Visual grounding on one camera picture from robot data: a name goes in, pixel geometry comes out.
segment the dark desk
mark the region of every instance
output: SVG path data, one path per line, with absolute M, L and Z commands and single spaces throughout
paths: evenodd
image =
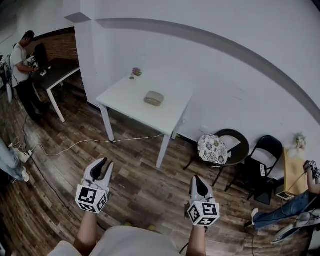
M 51 66 L 51 69 L 47 70 L 47 73 L 44 76 L 41 76 L 40 72 L 33 73 L 31 75 L 32 82 L 36 86 L 40 86 L 46 90 L 56 113 L 58 114 L 60 120 L 64 123 L 65 119 L 51 90 L 58 84 L 63 86 L 63 80 L 80 70 L 79 62 L 70 59 L 55 58 L 49 61 L 49 66 Z

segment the table leg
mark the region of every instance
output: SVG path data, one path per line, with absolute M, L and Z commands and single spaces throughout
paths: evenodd
M 39 101 L 42 102 L 42 100 L 40 99 L 40 96 L 39 96 L 39 94 L 38 94 L 38 92 L 37 92 L 37 90 L 36 90 L 36 88 L 35 88 L 34 83 L 32 83 L 32 87 L 33 87 L 33 90 L 34 90 L 34 92 L 35 92 L 35 95 L 38 97 Z
M 100 105 L 101 114 L 103 117 L 104 126 L 106 129 L 106 133 L 108 134 L 109 141 L 113 142 L 115 140 L 114 133 L 111 128 L 111 123 L 108 115 L 108 110 L 104 105 Z
M 155 166 L 158 169 L 160 169 L 160 167 L 162 165 L 162 162 L 163 162 L 163 160 L 165 158 L 166 151 L 167 151 L 167 148 L 168 148 L 168 145 L 169 145 L 169 142 L 170 142 L 170 137 L 171 136 L 168 136 L 168 135 L 164 135 L 164 137 L 163 137 L 163 141 L 162 141 L 161 149 L 160 149 L 160 152 L 159 152 L 158 160 L 157 160 L 156 166 Z
M 175 128 L 174 128 L 174 130 L 173 130 L 172 137 L 171 137 L 171 139 L 173 139 L 173 140 L 175 140 L 176 137 L 177 137 L 179 128 L 180 128 L 180 126 L 181 126 L 181 124 L 182 124 L 182 122 L 183 122 L 183 120 L 184 120 L 185 111 L 186 111 L 186 110 L 183 111 L 183 114 L 181 115 L 178 123 L 176 124 L 176 126 L 175 126 Z
M 59 107 L 58 107 L 58 105 L 56 103 L 56 100 L 55 100 L 55 98 L 54 98 L 54 96 L 53 96 L 53 94 L 51 92 L 51 89 L 46 90 L 46 92 L 48 93 L 50 101 L 51 101 L 56 113 L 58 114 L 61 122 L 64 123 L 66 120 L 64 119 L 64 116 L 62 115 L 62 113 L 61 113 L 61 111 L 60 111 L 60 109 L 59 109 Z

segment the white shoe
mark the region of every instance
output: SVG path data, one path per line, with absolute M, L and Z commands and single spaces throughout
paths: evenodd
M 30 156 L 27 153 L 23 153 L 15 147 L 13 147 L 12 150 L 18 155 L 21 162 L 26 163 L 29 160 Z
M 254 216 L 259 212 L 259 209 L 258 208 L 254 208 L 253 211 L 251 212 L 251 218 L 252 218 L 252 225 L 254 226 L 255 223 L 254 223 Z
M 23 171 L 22 171 L 23 180 L 25 182 L 28 182 L 30 180 L 30 177 L 29 177 L 29 174 L 27 173 L 27 169 L 26 167 L 22 167 L 22 168 L 23 168 Z

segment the person's leg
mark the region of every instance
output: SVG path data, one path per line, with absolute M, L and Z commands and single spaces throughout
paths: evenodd
M 38 99 L 34 87 L 32 86 L 31 78 L 25 81 L 25 85 L 28 91 L 29 100 L 33 103 L 33 105 L 42 113 L 47 111 L 50 104 L 43 103 Z
M 28 115 L 32 119 L 35 119 L 37 118 L 37 114 L 35 112 L 34 106 L 32 106 L 31 104 L 31 100 L 29 98 L 29 93 L 28 93 L 28 87 L 26 85 L 27 84 L 25 81 L 21 82 L 15 87 L 15 89 L 18 93 L 21 103 L 25 108 L 25 111 L 28 113 Z
M 19 158 L 12 154 L 4 141 L 0 138 L 0 160 L 9 168 L 14 169 L 19 165 Z
M 0 138 L 0 169 L 13 178 L 23 181 L 25 169 L 19 165 L 20 160 L 16 154 L 10 152 L 4 141 Z
M 253 223 L 256 230 L 275 224 L 282 219 L 299 215 L 309 204 L 309 191 L 297 195 L 283 207 L 271 213 L 257 213 L 253 217 Z

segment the small flower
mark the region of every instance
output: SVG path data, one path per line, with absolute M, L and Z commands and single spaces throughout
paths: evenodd
M 134 67 L 132 69 L 132 75 L 135 75 L 136 77 L 140 77 L 142 75 L 142 72 L 141 72 L 141 70 L 139 68 Z

